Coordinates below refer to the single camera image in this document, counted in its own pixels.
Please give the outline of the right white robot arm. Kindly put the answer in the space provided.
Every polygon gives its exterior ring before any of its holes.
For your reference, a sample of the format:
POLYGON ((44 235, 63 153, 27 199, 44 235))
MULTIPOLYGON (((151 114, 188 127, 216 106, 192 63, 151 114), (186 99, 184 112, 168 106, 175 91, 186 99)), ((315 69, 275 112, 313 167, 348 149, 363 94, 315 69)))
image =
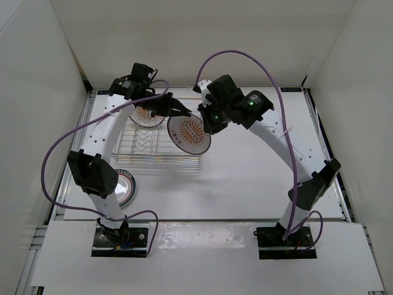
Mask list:
POLYGON ((292 170, 294 185, 288 192, 290 202, 277 223, 276 239, 285 246, 293 244, 341 164, 337 159, 317 155, 284 126, 284 117, 262 92, 253 90, 245 95, 228 74, 214 81, 199 81, 193 90, 201 95, 198 110, 206 133, 219 133, 229 123, 240 125, 263 140, 292 170))

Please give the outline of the green rimmed white plate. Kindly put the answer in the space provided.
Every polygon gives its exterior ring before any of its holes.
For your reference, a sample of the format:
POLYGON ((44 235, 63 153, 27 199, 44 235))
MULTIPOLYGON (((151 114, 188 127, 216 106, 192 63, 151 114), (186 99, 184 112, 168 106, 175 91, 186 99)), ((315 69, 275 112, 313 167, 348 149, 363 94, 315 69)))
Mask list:
POLYGON ((115 194, 121 208, 127 206, 137 193, 137 182, 131 172, 124 169, 116 169, 119 180, 115 188, 115 194))

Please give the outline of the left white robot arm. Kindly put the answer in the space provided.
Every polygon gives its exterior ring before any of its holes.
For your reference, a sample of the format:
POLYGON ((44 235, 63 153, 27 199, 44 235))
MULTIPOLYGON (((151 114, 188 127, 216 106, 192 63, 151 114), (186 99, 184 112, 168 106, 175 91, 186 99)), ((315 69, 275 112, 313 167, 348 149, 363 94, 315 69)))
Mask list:
POLYGON ((125 214, 115 195, 119 176, 110 165, 112 151, 126 121, 138 106, 154 116, 188 117, 191 114, 171 92, 155 93, 151 85, 156 74, 157 70, 135 63, 129 75, 116 78, 109 87, 101 118, 79 151, 68 155, 74 182, 102 213, 98 223, 115 246, 124 245, 129 237, 125 214))

